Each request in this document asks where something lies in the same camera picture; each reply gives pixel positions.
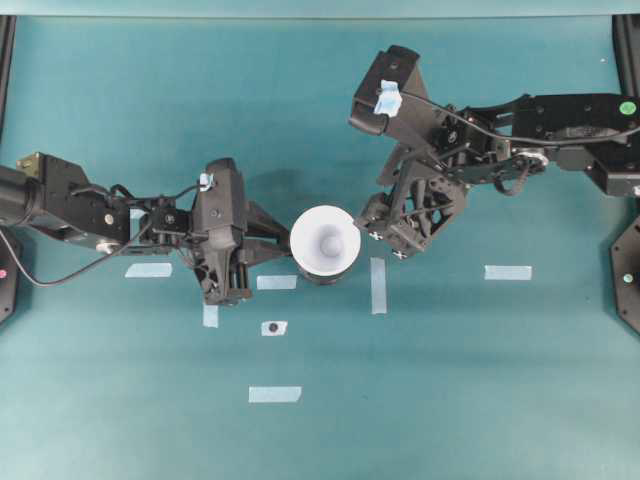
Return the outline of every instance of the green led light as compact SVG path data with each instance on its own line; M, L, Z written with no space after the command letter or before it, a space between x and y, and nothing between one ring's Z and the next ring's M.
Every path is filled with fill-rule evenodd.
M633 102L622 102L620 104L620 113L623 115L633 115L638 107Z

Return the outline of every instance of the white paper cup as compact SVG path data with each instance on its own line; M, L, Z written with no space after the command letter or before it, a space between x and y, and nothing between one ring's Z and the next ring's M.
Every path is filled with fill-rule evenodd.
M298 217L291 253L302 274L319 284L335 283L360 253L360 230L341 208L320 205Z

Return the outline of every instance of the cable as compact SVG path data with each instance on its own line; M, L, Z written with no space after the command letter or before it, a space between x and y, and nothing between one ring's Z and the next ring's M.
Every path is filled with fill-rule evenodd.
M427 100L426 98L422 98L418 95L402 92L402 96L413 98L414 100L418 100L422 103L430 105L431 107L437 108L438 110L442 110L449 117L455 118L456 120L485 134L488 137L495 138L496 140L506 140L508 142L522 142L522 143L529 143L531 145L541 145L545 147L562 147L566 145L582 145L582 144L588 144L588 143L604 143L604 142L613 142L616 140L624 140L629 135L634 135L640 132L640 127L636 127L630 130L623 130L622 132L615 133L613 135L604 135L602 137L578 137L578 138L572 138L571 140L539 140L537 138L529 138L529 137L513 137L511 135L500 135L499 133L494 133L490 130L487 130L486 128L483 128L480 125L476 125L475 123L467 120L462 115L452 112L446 107L443 107L442 105L439 105L436 102L432 102L431 100Z
M13 247L11 246L11 243L9 243L9 240L7 239L6 235L4 234L4 232L2 231L2 229L0 228L0 238L2 239L2 241L5 243L7 249L9 250L9 255L11 255L11 258L13 258L13 260L16 262L16 265L18 266L18 269L22 272L22 274L27 277L27 280L29 280L31 283L33 283L35 286L37 287L55 287L58 285L62 285L63 283L68 282L69 280L74 279L75 277L77 277L78 275L88 272L89 270L97 267L98 265L100 265L101 263L106 262L107 260L109 260L110 258L113 258L117 255L119 255L125 248L131 246L138 238L140 238L140 236L146 232L149 228L151 227L151 223L148 223L147 225L145 225L143 228L141 228L138 233L136 233L133 237L131 237L131 239L125 243L124 245L122 245L121 247L117 248L116 250L114 250L113 252L111 252L108 255L105 255L104 257L100 257L97 260L94 260L93 262L91 262L88 265L85 265L84 267L82 267L80 270L76 270L73 273L70 273L69 275L67 275L66 277L62 277L58 280L53 280L51 282L41 282L40 280L38 280L37 278L35 278L33 275L31 275L27 269L24 267L24 265L22 264L22 262L20 261L20 259L18 258L18 255L16 254L15 250L13 249Z
M502 179L500 177L496 177L493 181L493 186L496 187L496 190L503 195L506 195L507 197L513 197L522 192L522 190L524 189L524 184L527 182L529 169L531 168L531 162L529 162L528 160L526 162L527 163L522 169L522 172L520 173L520 175L518 175L518 178L516 178L513 187L505 188L504 183L502 183Z

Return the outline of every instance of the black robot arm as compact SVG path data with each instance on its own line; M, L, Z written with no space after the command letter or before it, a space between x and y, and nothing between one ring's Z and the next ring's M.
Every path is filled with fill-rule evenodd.
M193 208L177 208L178 198L191 191L197 191ZM141 211L133 236L132 209ZM18 270L37 286L54 286L115 255L175 250L193 269L205 302L229 305L251 296L250 266L290 255L288 230L245 198L242 174L230 158L211 162L199 183L177 195L141 198L122 185L91 183L79 165L35 153L15 170L0 167L0 225L0 304L8 308L4 316L0 311L2 319L13 309ZM19 243L8 227L29 227L104 256L60 280L41 282L20 262Z
M429 100L418 59L398 46L379 52L349 118L365 133L398 142L378 178L389 190L369 199L356 224L388 242L400 259L429 246L464 209L471 187L492 184L515 195L550 162L584 172L607 195L640 196L640 99L523 95L503 105L456 110ZM638 243L635 237L621 242L628 232L612 249L617 304L640 331L640 289L623 280L640 272L640 251L633 255L638 265L631 265L626 246Z

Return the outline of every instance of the teal mat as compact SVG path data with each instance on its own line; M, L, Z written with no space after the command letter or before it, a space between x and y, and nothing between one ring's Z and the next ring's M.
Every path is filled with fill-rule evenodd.
M636 13L637 0L3 0L0 13L179 18L472 18Z
M233 156L288 226L319 203L357 213L392 148L346 124L378 50L420 52L432 98L460 107L615 92L610 23L20 18L0 163L41 150L153 195ZM255 291L218 329L175 257L170 279L125 280L119 258L23 282L0 329L0 478L638 478L640 343L606 253L630 207L555 167L513 199L477 188L427 253L363 238L338 285ZM22 238L42 279L94 258ZM372 255L387 315L370 313ZM533 280L484 281L486 264ZM266 320L287 334L261 337ZM249 385L303 393L250 405Z

